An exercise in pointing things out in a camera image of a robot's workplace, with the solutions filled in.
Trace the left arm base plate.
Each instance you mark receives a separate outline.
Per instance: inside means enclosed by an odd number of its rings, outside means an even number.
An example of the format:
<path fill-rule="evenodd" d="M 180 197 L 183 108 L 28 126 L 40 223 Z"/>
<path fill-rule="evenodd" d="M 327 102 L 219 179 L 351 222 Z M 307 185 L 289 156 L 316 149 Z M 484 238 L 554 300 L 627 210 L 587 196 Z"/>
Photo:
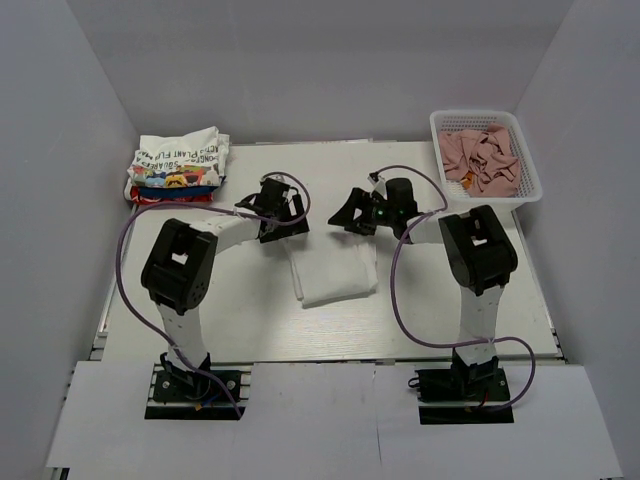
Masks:
<path fill-rule="evenodd" d="M 249 399 L 250 366 L 223 366 L 211 371 L 224 384 L 241 413 Z M 238 421 L 237 414 L 222 388 L 209 378 L 192 387 L 155 364 L 145 408 L 146 420 Z"/>

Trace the blue folded t-shirt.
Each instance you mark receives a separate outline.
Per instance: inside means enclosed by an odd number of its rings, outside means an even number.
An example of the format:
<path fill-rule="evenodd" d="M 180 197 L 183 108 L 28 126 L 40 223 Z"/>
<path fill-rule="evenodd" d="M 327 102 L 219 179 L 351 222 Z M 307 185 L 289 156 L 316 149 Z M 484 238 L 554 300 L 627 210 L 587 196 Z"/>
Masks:
<path fill-rule="evenodd" d="M 198 197 L 212 194 L 217 190 L 217 186 L 193 186 L 181 188 L 149 188 L 138 187 L 140 196 L 157 199 L 177 199 L 187 197 Z"/>

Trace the aluminium table edge rail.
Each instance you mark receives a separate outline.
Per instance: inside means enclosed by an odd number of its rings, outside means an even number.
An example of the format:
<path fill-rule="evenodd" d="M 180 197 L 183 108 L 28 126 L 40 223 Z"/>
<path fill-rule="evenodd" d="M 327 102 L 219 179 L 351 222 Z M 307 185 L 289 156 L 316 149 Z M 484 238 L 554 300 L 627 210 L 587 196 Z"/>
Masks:
<path fill-rule="evenodd" d="M 88 361 L 101 361 L 104 355 L 106 342 L 108 338 L 108 330 L 106 321 L 102 320 L 97 328 L 94 340 L 89 353 Z"/>

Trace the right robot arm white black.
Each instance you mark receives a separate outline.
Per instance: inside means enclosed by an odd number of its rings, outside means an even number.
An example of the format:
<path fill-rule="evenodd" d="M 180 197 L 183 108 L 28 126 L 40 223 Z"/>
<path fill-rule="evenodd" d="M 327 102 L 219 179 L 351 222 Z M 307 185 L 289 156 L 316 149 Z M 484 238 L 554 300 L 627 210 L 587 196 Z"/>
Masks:
<path fill-rule="evenodd" d="M 345 204 L 328 223 L 345 231 L 372 236 L 388 227 L 398 248 L 426 241 L 428 215 L 419 211 L 413 185 L 407 178 L 384 180 L 373 176 L 375 189 L 352 189 Z M 484 391 L 484 367 L 497 365 L 495 331 L 500 298 L 518 266 L 515 249 L 489 205 L 438 220 L 452 275 L 461 291 L 458 341 L 450 346 L 453 362 L 462 366 L 451 374 L 453 390 L 472 399 Z"/>

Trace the pink crumpled t-shirt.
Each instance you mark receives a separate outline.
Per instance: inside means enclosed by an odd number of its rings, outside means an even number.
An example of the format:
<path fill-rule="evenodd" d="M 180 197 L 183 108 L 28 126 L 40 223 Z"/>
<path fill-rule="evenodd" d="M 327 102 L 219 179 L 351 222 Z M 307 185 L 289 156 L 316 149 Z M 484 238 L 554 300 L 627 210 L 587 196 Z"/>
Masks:
<path fill-rule="evenodd" d="M 506 127 L 438 134 L 445 178 L 458 182 L 471 197 L 514 196 L 521 182 L 520 160 L 511 150 Z"/>

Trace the white perforated plastic basket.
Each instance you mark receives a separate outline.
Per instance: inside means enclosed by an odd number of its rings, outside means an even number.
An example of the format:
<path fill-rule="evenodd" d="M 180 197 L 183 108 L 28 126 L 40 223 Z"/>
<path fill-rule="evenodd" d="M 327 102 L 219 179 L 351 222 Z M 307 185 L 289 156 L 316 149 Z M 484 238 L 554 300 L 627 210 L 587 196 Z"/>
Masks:
<path fill-rule="evenodd" d="M 443 190 L 460 209 L 489 204 L 509 213 L 543 191 L 516 117 L 505 111 L 438 110 L 430 115 Z"/>

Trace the plain white t-shirt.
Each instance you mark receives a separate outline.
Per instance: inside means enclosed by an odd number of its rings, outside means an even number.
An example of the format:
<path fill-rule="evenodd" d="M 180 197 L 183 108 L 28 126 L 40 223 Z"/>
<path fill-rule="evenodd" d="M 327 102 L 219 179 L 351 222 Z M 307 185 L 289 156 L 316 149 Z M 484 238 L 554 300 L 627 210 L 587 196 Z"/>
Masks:
<path fill-rule="evenodd" d="M 304 308 L 366 297 L 378 286 L 375 244 L 345 232 L 309 232 L 284 241 L 294 293 Z"/>

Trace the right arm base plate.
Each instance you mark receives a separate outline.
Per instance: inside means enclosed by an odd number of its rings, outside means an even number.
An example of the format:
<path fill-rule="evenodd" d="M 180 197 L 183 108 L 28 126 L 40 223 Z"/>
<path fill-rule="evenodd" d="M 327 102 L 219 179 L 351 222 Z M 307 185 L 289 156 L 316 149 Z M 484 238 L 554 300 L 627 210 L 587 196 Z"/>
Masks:
<path fill-rule="evenodd" d="M 450 369 L 421 369 L 407 382 L 417 394 L 421 425 L 498 425 L 514 422 L 511 407 L 493 412 L 494 406 L 510 401 L 503 368 L 489 380 L 467 390 Z"/>

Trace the cartoon print folded t-shirt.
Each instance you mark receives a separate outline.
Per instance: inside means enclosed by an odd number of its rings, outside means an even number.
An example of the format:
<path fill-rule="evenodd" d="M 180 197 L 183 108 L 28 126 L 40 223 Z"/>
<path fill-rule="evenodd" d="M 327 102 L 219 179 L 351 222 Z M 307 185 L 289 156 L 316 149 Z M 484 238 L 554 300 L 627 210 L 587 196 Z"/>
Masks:
<path fill-rule="evenodd" d="M 223 181 L 216 166 L 204 165 L 176 166 L 168 171 L 134 165 L 129 175 L 133 185 L 155 189 L 217 187 Z"/>

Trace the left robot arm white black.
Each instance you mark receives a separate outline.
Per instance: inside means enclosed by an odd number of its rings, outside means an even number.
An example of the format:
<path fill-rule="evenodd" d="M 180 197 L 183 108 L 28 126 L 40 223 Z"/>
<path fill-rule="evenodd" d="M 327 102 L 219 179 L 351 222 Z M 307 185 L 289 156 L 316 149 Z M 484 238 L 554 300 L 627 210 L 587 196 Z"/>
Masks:
<path fill-rule="evenodd" d="M 210 354 L 199 315 L 216 257 L 249 241 L 275 242 L 309 231 L 303 191 L 275 173 L 260 190 L 240 200 L 229 214 L 187 223 L 171 218 L 163 224 L 141 275 L 142 286 L 156 304 L 168 337 L 163 364 L 180 370 L 177 387 L 199 399 L 211 387 Z"/>

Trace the red patterned folded t-shirt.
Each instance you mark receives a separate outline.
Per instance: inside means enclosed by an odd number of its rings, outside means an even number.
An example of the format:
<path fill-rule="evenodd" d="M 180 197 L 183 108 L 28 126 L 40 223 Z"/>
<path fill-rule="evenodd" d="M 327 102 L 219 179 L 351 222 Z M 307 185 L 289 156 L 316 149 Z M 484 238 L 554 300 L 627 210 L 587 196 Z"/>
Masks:
<path fill-rule="evenodd" d="M 157 199 L 157 198 L 147 198 L 140 196 L 137 192 L 136 186 L 127 187 L 124 191 L 124 197 L 126 200 L 131 201 L 138 205 L 151 205 L 157 203 L 166 203 L 166 202 L 181 202 L 181 203 L 210 203 L 213 200 L 214 192 L 210 195 L 206 196 L 198 196 L 198 197 L 187 197 L 187 198 L 177 198 L 177 199 Z"/>

